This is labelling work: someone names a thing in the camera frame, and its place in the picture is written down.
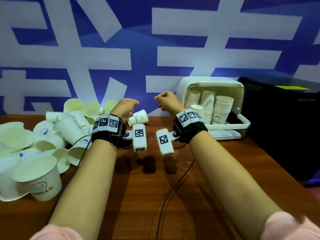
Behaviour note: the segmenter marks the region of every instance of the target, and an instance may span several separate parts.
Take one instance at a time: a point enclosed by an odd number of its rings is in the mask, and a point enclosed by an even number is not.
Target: hand
[[[162,108],[163,111],[168,111],[173,117],[185,110],[173,92],[167,91],[160,93],[158,96],[154,97],[154,99],[159,103],[159,108]]]
[[[110,112],[111,115],[119,116],[123,121],[133,116],[134,106],[138,105],[139,101],[131,98],[123,98]]]

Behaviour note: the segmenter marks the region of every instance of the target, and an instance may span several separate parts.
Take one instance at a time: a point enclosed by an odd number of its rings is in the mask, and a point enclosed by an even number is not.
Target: blue wall
[[[319,10],[320,0],[0,0],[0,115],[124,96],[150,113],[189,75],[320,82]]]

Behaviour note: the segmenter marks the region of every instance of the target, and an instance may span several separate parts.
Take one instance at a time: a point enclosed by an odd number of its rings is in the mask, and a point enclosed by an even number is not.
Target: yellow label
[[[303,88],[299,86],[276,86],[278,88],[283,88],[283,89],[291,89],[291,90],[309,90],[309,88]]]

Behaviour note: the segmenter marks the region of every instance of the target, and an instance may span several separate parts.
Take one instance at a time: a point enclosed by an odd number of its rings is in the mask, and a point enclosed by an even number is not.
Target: forearm
[[[70,227],[84,240],[96,239],[105,212],[117,151],[107,141],[95,140],[63,192],[49,221]]]
[[[229,220],[245,239],[258,239],[266,219],[281,209],[209,133],[198,133],[189,145]]]

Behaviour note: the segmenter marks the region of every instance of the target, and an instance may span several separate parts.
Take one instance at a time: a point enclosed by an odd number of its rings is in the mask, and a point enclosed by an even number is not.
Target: pink sleeve
[[[30,240],[83,240],[75,230],[56,225],[45,226],[40,232],[34,234]]]
[[[276,212],[266,221],[260,240],[320,240],[320,229],[308,218],[301,224],[286,212]]]

